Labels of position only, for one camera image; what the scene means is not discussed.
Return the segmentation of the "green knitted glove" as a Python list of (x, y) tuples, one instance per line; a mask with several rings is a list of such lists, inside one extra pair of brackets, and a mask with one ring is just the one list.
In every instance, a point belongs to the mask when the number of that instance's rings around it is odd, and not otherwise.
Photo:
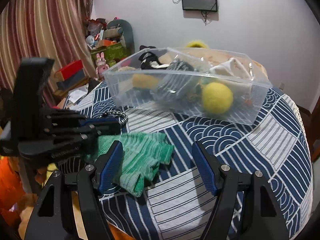
[(167, 143), (167, 136), (161, 132), (102, 135), (85, 160), (95, 162), (116, 140), (123, 145), (123, 156), (113, 182), (134, 197), (140, 197), (145, 181), (153, 181), (161, 164), (170, 164), (174, 146)]

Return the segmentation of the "yellow cylindrical soft toy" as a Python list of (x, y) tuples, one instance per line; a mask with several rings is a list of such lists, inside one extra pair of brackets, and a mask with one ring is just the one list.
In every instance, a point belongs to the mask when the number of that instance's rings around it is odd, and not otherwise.
[(159, 79), (151, 75), (133, 74), (132, 86), (140, 89), (154, 89), (157, 87)]

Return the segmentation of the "white soft cloth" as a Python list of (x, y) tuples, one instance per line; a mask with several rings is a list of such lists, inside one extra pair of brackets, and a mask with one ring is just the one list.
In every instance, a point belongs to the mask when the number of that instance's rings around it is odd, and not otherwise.
[(221, 79), (221, 83), (226, 85), (236, 96), (251, 94), (252, 76), (244, 65), (236, 58), (231, 57), (228, 61), (220, 63), (209, 69), (210, 74), (228, 76), (232, 79)]

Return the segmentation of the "blue white patterned tablecloth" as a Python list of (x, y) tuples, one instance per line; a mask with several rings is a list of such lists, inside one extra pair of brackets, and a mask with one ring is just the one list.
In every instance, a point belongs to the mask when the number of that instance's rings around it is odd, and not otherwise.
[(247, 126), (208, 118), (129, 108), (129, 132), (161, 132), (174, 146), (169, 167), (155, 184), (174, 186), (176, 205), (164, 192), (135, 198), (113, 187), (102, 198), (107, 220), (135, 239), (196, 239), (218, 192), (220, 167), (250, 177), (261, 171), (283, 213), (289, 237), (307, 224), (312, 204), (312, 165), (295, 103), (270, 89)]

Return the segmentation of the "pink rabbit doll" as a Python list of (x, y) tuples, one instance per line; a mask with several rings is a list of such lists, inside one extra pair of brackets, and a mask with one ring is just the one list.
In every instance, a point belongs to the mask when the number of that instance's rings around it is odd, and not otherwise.
[(106, 62), (104, 52), (96, 54), (96, 75), (99, 80), (103, 79), (103, 72), (108, 70), (110, 67)]

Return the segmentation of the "red shoe box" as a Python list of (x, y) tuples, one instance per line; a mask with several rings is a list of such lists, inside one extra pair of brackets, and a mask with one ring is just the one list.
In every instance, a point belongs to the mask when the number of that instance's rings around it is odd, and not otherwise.
[(60, 70), (54, 73), (54, 78), (57, 81), (66, 81), (72, 75), (76, 74), (83, 68), (83, 63), (81, 60), (73, 61), (68, 65), (62, 67)]

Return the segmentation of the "green cardboard box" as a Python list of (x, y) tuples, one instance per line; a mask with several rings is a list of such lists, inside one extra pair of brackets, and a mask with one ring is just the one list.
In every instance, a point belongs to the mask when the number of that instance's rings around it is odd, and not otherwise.
[(109, 46), (101, 46), (98, 49), (90, 51), (93, 62), (97, 60), (97, 54), (104, 53), (104, 58), (107, 62), (114, 59), (123, 60), (124, 58), (131, 55), (131, 51), (122, 46), (121, 43), (112, 44)]

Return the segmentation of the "yellow felt ball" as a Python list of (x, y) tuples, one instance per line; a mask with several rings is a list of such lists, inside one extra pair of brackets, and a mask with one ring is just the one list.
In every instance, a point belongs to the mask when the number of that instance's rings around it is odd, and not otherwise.
[(233, 92), (224, 84), (212, 82), (202, 89), (202, 105), (211, 114), (226, 113), (233, 104)]

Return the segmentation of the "dark purple garment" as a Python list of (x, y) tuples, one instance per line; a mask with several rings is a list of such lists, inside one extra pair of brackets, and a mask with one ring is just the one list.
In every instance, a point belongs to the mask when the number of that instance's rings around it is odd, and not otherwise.
[(139, 49), (140, 49), (140, 50), (143, 50), (143, 49), (156, 49), (156, 47), (154, 47), (154, 46), (141, 45), (141, 46), (139, 47)]

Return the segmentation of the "green dinosaur plush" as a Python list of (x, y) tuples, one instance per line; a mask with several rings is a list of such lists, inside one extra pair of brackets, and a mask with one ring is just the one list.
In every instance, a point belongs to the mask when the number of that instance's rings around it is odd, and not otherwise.
[(103, 39), (118, 39), (126, 49), (132, 49), (134, 45), (133, 29), (126, 20), (117, 19), (108, 22), (104, 30)]

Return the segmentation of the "clear plastic storage bin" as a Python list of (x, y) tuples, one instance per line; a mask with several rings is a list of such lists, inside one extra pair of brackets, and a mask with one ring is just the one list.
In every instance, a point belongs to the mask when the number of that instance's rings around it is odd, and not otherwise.
[(117, 106), (246, 125), (272, 87), (246, 54), (206, 48), (145, 48), (103, 76)]

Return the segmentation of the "striped red beige curtain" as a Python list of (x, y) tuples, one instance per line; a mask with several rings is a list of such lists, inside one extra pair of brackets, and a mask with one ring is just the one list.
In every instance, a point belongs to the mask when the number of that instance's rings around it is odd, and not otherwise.
[(81, 60), (95, 76), (85, 20), (93, 0), (9, 0), (1, 12), (1, 87), (13, 90), (24, 57), (54, 59), (53, 71)]

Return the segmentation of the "beige plush blanket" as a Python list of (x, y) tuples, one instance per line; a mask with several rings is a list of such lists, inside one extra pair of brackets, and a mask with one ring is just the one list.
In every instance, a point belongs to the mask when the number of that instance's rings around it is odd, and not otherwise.
[(264, 82), (268, 80), (268, 75), (264, 66), (259, 64), (257, 61), (252, 60), (246, 54), (206, 48), (178, 48), (178, 51), (199, 58), (200, 60), (208, 63), (209, 66), (204, 70), (204, 72), (207, 73), (209, 73), (209, 69), (211, 67), (228, 61), (229, 58), (234, 57), (238, 59), (249, 71), (252, 76), (252, 81)]

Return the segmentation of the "small wall monitor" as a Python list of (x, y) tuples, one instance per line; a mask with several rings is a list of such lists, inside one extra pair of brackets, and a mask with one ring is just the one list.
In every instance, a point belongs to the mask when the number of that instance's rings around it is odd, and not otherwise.
[(182, 8), (186, 11), (217, 12), (217, 0), (182, 0)]

